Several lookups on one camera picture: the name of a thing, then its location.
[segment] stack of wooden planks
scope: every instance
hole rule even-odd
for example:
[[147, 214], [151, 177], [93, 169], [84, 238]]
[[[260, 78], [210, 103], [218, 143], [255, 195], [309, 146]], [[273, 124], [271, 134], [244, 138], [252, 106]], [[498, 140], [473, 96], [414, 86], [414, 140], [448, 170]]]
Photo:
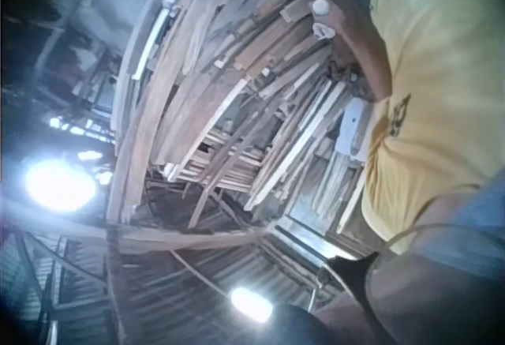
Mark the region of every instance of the stack of wooden planks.
[[204, 186], [189, 227], [214, 188], [249, 194], [249, 210], [299, 189], [351, 100], [346, 83], [328, 76], [331, 45], [312, 35], [311, 1], [148, 3], [148, 55], [133, 36], [136, 67], [123, 59], [129, 73], [122, 67], [114, 100], [110, 222], [129, 222], [148, 169]]

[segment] dark object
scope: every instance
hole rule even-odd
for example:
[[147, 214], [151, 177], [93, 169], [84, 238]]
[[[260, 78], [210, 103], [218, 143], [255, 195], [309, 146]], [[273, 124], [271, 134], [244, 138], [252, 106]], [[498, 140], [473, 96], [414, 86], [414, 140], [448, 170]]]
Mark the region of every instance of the dark object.
[[296, 306], [278, 306], [257, 332], [257, 345], [335, 345], [331, 331], [315, 316]]

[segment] person's arm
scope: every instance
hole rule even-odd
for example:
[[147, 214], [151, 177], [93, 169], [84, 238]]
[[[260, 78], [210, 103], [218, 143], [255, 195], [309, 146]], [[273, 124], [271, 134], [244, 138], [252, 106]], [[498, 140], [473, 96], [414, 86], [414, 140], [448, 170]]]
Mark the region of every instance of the person's arm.
[[330, 12], [314, 20], [333, 28], [361, 65], [376, 101], [391, 96], [391, 68], [386, 44], [372, 20], [352, 0], [327, 0]]

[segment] logo on shirt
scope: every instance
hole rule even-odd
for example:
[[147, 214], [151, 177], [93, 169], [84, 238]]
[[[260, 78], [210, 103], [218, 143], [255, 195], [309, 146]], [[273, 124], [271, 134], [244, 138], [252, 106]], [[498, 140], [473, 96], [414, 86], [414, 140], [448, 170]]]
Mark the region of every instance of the logo on shirt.
[[389, 120], [389, 134], [390, 136], [397, 137], [400, 134], [403, 122], [407, 115], [407, 107], [409, 106], [410, 94], [402, 99], [393, 110], [393, 118]]

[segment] bright light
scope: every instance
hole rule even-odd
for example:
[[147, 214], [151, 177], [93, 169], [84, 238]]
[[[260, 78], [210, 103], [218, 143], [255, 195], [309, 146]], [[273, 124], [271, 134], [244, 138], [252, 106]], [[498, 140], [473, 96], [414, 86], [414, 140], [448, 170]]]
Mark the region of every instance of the bright light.
[[82, 136], [84, 134], [84, 129], [79, 128], [78, 126], [73, 126], [70, 129], [70, 132], [76, 134], [77, 136]]
[[78, 152], [77, 157], [81, 161], [89, 161], [89, 160], [94, 160], [94, 159], [100, 159], [102, 158], [103, 154], [100, 152], [95, 152], [94, 150], [88, 150], [86, 152]]
[[60, 119], [59, 118], [52, 118], [49, 121], [49, 126], [52, 126], [53, 128], [59, 128], [60, 127]]
[[267, 299], [242, 287], [231, 291], [231, 302], [239, 311], [260, 323], [267, 321], [273, 310]]
[[54, 160], [33, 165], [26, 175], [26, 186], [37, 203], [59, 212], [76, 211], [96, 190], [90, 175]]
[[110, 183], [112, 179], [112, 172], [104, 171], [103, 173], [97, 174], [96, 178], [98, 179], [98, 183], [102, 186], [106, 186]]

